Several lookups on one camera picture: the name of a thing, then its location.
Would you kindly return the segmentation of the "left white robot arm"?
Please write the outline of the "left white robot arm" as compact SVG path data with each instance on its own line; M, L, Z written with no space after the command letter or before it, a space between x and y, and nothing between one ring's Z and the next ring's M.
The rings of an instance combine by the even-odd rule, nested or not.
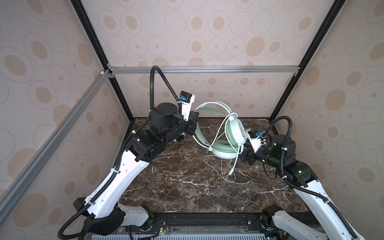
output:
M119 199L137 175L167 145L183 134L193 135L199 114L191 104L161 103L151 109L148 118L122 144L116 164L103 182L86 198L74 202L77 212L59 229L60 240L80 238L93 233L107 236L128 223L128 207Z

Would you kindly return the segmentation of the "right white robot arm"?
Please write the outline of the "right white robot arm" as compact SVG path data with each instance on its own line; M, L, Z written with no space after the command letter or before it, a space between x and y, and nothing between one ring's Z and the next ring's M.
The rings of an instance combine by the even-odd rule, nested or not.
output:
M280 229L297 240L362 240L360 235L327 195L318 176L306 163L296 159L296 143L291 137L272 136L271 145L264 148L265 138L260 133L241 137L240 158L249 165L261 162L276 169L276 175L292 188L317 219L322 232L289 215L281 207L272 205L262 212L263 227Z

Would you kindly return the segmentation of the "mint green headphones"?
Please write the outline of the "mint green headphones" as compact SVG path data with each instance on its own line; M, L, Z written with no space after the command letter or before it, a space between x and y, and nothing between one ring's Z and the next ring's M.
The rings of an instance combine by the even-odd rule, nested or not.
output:
M213 113L224 117L211 142L205 138L199 125L196 126L193 138L198 145L211 152L215 157L223 160L234 160L234 165L229 171L231 176L247 140L246 131L238 114L233 112L227 104L219 101L203 103L194 112Z

